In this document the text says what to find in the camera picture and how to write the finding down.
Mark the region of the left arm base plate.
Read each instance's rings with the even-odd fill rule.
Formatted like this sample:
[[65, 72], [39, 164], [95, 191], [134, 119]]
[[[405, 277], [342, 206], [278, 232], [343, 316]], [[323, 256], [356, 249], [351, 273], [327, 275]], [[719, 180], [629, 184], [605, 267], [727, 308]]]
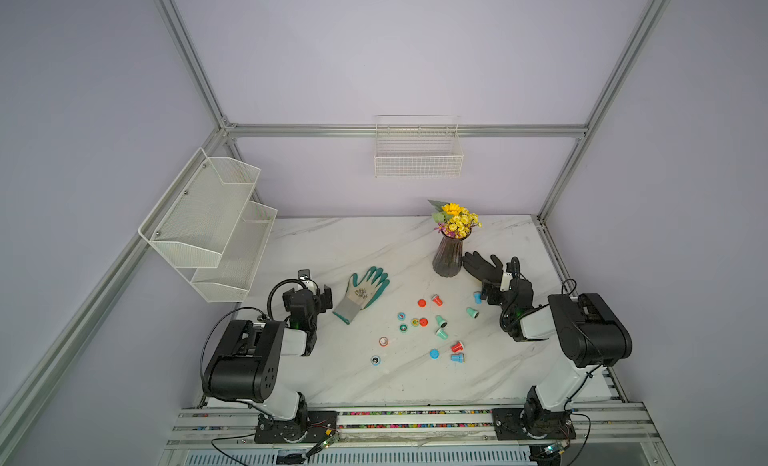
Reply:
[[276, 420], [260, 414], [256, 426], [256, 444], [318, 443], [337, 430], [335, 411], [299, 411], [292, 420]]

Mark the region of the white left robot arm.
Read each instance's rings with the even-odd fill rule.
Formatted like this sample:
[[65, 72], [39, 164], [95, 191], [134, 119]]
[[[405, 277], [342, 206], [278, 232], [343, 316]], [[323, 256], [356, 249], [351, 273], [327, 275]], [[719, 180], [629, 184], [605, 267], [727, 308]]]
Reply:
[[333, 308], [332, 290], [301, 276], [272, 288], [259, 319], [231, 320], [206, 366], [203, 393], [224, 403], [243, 404], [268, 420], [307, 421], [306, 399], [279, 381], [280, 360], [308, 357], [318, 336], [318, 317]]

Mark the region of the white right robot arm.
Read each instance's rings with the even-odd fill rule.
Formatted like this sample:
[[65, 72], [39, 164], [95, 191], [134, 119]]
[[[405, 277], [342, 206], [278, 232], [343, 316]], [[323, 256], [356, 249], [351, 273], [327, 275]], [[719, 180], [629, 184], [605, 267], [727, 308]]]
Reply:
[[492, 411], [498, 436], [574, 438], [570, 404], [596, 373], [631, 355], [629, 332], [596, 293], [574, 298], [561, 292], [535, 308], [531, 283], [514, 277], [500, 284], [485, 281], [481, 298], [501, 308], [499, 326], [514, 341], [554, 340], [562, 351], [545, 379], [529, 389], [522, 407]]

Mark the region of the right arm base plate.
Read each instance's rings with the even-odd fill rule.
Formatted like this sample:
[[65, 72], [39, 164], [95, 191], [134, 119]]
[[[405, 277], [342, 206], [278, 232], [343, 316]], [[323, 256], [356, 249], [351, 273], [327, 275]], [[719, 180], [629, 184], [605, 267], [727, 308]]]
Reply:
[[570, 415], [566, 412], [524, 408], [495, 408], [492, 423], [498, 440], [573, 440]]

